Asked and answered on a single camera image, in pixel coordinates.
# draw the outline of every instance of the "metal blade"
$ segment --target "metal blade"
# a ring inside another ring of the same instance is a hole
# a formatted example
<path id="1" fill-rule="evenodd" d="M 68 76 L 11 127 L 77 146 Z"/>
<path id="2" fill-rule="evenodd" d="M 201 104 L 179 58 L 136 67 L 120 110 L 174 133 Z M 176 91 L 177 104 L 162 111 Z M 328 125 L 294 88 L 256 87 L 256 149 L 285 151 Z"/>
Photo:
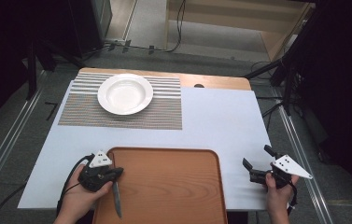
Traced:
<path id="1" fill-rule="evenodd" d="M 117 181 L 112 185 L 112 192 L 114 193 L 114 203 L 118 217 L 122 218 L 122 211 L 120 209 L 120 189 L 118 188 Z"/>

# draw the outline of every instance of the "wooden table edge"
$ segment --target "wooden table edge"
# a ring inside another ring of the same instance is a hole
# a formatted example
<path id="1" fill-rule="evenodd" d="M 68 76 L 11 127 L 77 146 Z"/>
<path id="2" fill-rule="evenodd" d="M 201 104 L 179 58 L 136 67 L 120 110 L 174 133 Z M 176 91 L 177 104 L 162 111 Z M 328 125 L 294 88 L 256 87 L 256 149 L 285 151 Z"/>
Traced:
<path id="1" fill-rule="evenodd" d="M 131 73 L 140 76 L 154 76 L 154 77 L 179 77 L 182 87 L 194 87 L 196 84 L 201 84 L 206 88 L 212 89 L 227 89 L 239 91 L 251 91 L 251 86 L 248 79 L 244 77 L 220 77 L 208 76 L 199 74 L 186 73 L 169 73 L 169 72 L 155 72 L 145 70 L 133 69 L 112 69 L 112 68 L 81 68 L 79 72 L 86 73 L 108 73 L 108 74 L 123 74 Z"/>

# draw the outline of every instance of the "striped placemat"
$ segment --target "striped placemat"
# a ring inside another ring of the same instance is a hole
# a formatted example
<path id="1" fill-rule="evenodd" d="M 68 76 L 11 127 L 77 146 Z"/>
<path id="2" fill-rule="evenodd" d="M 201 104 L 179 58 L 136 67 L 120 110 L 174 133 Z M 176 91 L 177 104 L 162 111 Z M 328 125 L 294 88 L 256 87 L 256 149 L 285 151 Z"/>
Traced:
<path id="1" fill-rule="evenodd" d="M 97 92 L 115 74 L 79 73 L 74 80 L 59 125 L 129 129 L 182 130 L 181 89 L 177 77 L 144 77 L 153 88 L 153 98 L 142 111 L 115 115 L 104 110 Z"/>

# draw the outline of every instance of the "hand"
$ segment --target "hand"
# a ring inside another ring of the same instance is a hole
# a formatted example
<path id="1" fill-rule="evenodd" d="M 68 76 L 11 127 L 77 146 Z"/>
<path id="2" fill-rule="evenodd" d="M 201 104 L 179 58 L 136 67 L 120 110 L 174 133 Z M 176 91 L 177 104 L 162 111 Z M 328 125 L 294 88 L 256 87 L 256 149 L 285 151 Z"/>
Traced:
<path id="1" fill-rule="evenodd" d="M 291 181 L 295 185 L 299 177 L 297 175 L 291 176 Z M 286 224 L 289 223 L 289 214 L 287 212 L 287 205 L 289 198 L 292 195 L 292 186 L 286 185 L 282 189 L 277 189 L 275 186 L 275 178 L 271 173 L 266 174 L 266 185 L 268 193 L 266 195 L 266 209 L 272 220 L 272 224 Z"/>
<path id="2" fill-rule="evenodd" d="M 71 175 L 67 184 L 67 189 L 79 183 L 77 179 L 84 166 L 85 165 L 79 165 L 76 171 Z M 71 188 L 63 197 L 62 209 L 54 221 L 54 224 L 76 223 L 89 212 L 89 209 L 97 199 L 106 195 L 110 191 L 111 186 L 112 182 L 105 183 L 96 192 L 84 189 L 81 185 Z"/>

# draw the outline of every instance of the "brown tray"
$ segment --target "brown tray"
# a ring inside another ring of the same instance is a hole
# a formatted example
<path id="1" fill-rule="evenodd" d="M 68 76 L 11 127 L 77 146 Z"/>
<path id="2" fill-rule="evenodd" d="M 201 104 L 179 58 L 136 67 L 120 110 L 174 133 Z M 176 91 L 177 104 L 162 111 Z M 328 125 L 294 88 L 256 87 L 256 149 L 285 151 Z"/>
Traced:
<path id="1" fill-rule="evenodd" d="M 108 151 L 119 178 L 121 211 L 112 192 L 94 213 L 94 224 L 226 224 L 218 156 L 211 150 L 115 147 Z"/>

